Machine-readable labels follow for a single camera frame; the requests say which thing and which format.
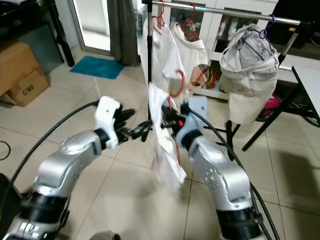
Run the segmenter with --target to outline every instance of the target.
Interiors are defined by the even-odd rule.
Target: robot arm
[[[185,104],[195,112],[207,117],[207,98],[190,97]],[[203,135],[204,123],[181,106],[181,113],[164,109],[164,118],[177,124],[172,128],[176,143],[188,151],[193,169],[207,184],[225,239],[265,240],[259,228],[257,213],[253,208],[250,181],[246,172],[232,163],[220,147]]]
[[[136,139],[152,126],[147,121],[134,130],[125,128],[134,113],[122,111],[119,102],[103,96],[94,116],[97,129],[68,138],[40,165],[31,193],[23,199],[4,240],[55,239],[68,218],[68,199],[82,171],[104,149],[113,149],[129,137]]]

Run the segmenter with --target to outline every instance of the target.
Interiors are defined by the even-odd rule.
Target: black cable on floor
[[[237,157],[236,153],[234,152],[234,150],[227,144],[226,140],[220,135],[220,133],[216,130],[216,128],[214,126],[212,126],[210,124],[210,122],[208,122],[203,116],[201,116],[199,113],[197,113],[196,111],[193,111],[190,107],[187,106],[187,111],[194,114],[195,116],[197,116],[200,120],[202,120],[215,134],[216,136],[220,139],[220,141],[223,143],[223,145],[227,148],[228,152],[231,153],[231,155],[234,157],[236,163],[242,168],[242,169],[245,169],[244,166],[242,165],[242,163],[240,162],[239,158]],[[262,206],[262,209],[265,213],[265,216],[270,224],[270,227],[272,229],[272,232],[274,234],[274,237],[276,240],[280,240],[280,237],[279,237],[279,234],[277,232],[277,229],[276,229],[276,226],[274,224],[274,222],[272,221],[272,218],[270,216],[270,213],[267,209],[267,206],[265,205],[261,195],[259,194],[259,192],[257,191],[257,189],[255,188],[255,186],[250,182],[250,186],[251,186],[251,189],[250,189],[250,193],[251,193],[251,198],[252,198],[252,203],[253,203],[253,207],[255,209],[255,211],[258,213],[259,210],[258,210],[258,206],[256,204],[256,200],[255,200],[255,195],[256,197],[258,198],[261,206]],[[265,236],[267,237],[267,239],[271,240],[271,237],[267,231],[267,229],[265,228],[264,224],[262,223],[261,225],[261,228],[263,230],[263,233],[265,234]]]
[[[13,174],[13,177],[11,178],[9,185],[7,186],[3,197],[2,197],[2,201],[1,201],[1,205],[0,205],[0,213],[5,209],[6,206],[6,201],[7,201],[7,197],[8,197],[8,193],[10,191],[10,189],[13,187],[15,180],[17,179],[19,173],[21,172],[22,168],[24,167],[24,165],[27,163],[28,159],[30,158],[30,156],[34,153],[34,151],[43,143],[44,140],[46,140],[46,138],[53,133],[54,130],[56,130],[61,124],[63,124],[66,120],[68,120],[69,118],[71,118],[73,115],[77,114],[78,112],[80,112],[83,109],[86,109],[89,106],[98,106],[99,101],[93,101],[90,102],[84,106],[79,107],[78,109],[74,110],[73,112],[71,112],[70,114],[68,114],[67,116],[65,116],[62,120],[60,120],[56,125],[54,125],[32,148],[31,150],[27,153],[27,155],[24,157],[24,159],[22,160],[22,162],[20,163],[20,165],[18,166],[17,170],[15,171],[15,173]]]
[[[5,160],[7,157],[9,157],[11,153],[11,147],[6,141],[0,141],[0,143],[5,144],[8,147],[8,153],[4,158],[0,158],[0,161]]]

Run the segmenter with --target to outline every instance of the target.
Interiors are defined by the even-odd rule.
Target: gray curtain
[[[127,66],[138,66],[137,32],[132,0],[107,0],[110,53]]]

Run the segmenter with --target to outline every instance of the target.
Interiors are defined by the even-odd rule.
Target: purple hanger
[[[275,24],[275,15],[272,14],[271,17],[272,17],[272,23],[271,23],[270,25],[267,25],[267,26],[265,27],[265,29],[263,29],[263,30],[261,30],[261,31],[258,31],[258,30],[256,30],[256,29],[249,29],[249,28],[248,28],[248,30],[249,30],[249,31],[255,31],[255,32],[259,33],[259,38],[260,38],[260,39],[265,39],[265,40],[267,40],[267,42],[269,43],[270,50],[271,50],[271,52],[274,54],[274,53],[275,53],[275,50],[272,48],[271,42],[270,42],[270,40],[267,38],[267,29],[270,28],[270,27],[272,27],[272,26]]]

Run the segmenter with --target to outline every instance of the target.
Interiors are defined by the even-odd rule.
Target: blue mat
[[[125,66],[113,60],[85,56],[70,72],[114,80],[124,67]]]

